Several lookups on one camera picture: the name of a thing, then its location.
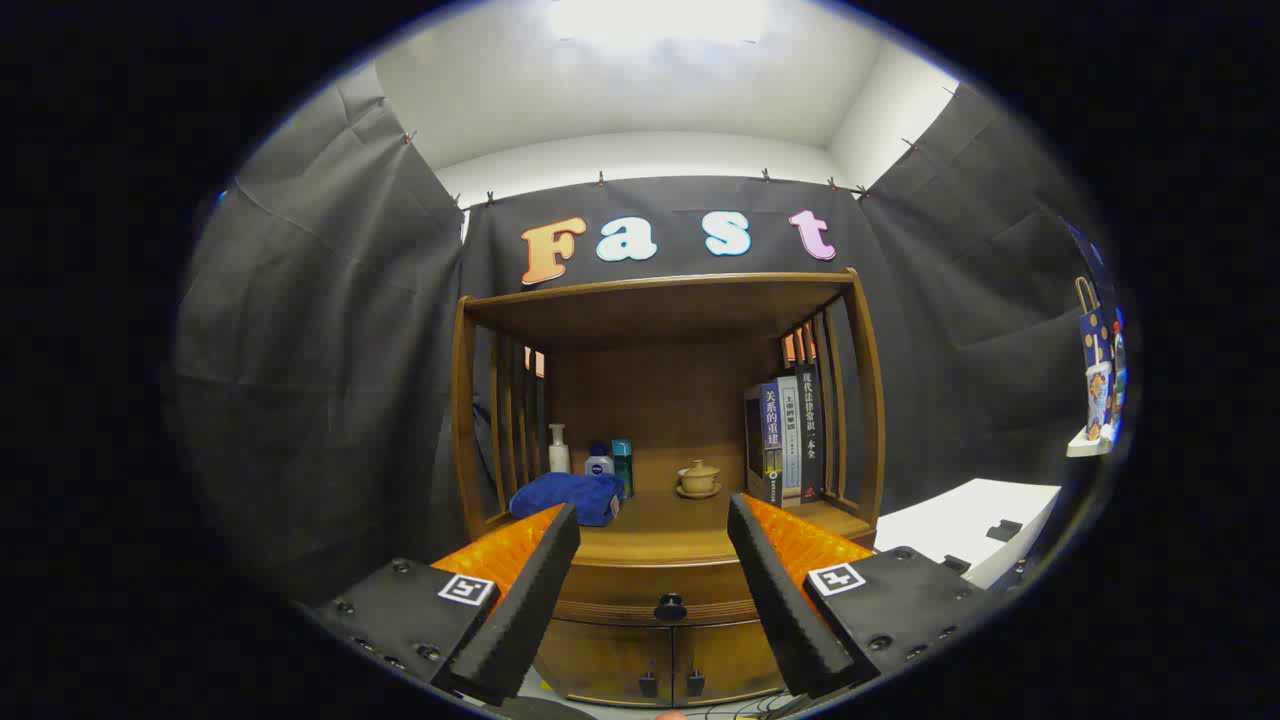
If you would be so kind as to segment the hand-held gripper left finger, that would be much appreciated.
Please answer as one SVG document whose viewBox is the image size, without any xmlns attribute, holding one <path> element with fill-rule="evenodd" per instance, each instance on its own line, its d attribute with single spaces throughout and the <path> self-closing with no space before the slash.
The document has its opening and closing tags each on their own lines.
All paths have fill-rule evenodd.
<svg viewBox="0 0 1280 720">
<path fill-rule="evenodd" d="M 413 685 L 499 706 L 517 696 L 580 546 L 558 503 L 431 564 L 392 559 L 301 612 Z"/>
</svg>

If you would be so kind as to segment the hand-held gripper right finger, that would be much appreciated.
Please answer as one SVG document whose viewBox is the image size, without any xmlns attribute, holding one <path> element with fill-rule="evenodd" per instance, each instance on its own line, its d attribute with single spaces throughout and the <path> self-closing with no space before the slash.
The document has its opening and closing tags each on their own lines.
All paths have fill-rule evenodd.
<svg viewBox="0 0 1280 720">
<path fill-rule="evenodd" d="M 918 550 L 874 552 L 735 495 L 727 533 L 791 694 L 891 676 L 978 629 L 992 594 Z"/>
</svg>

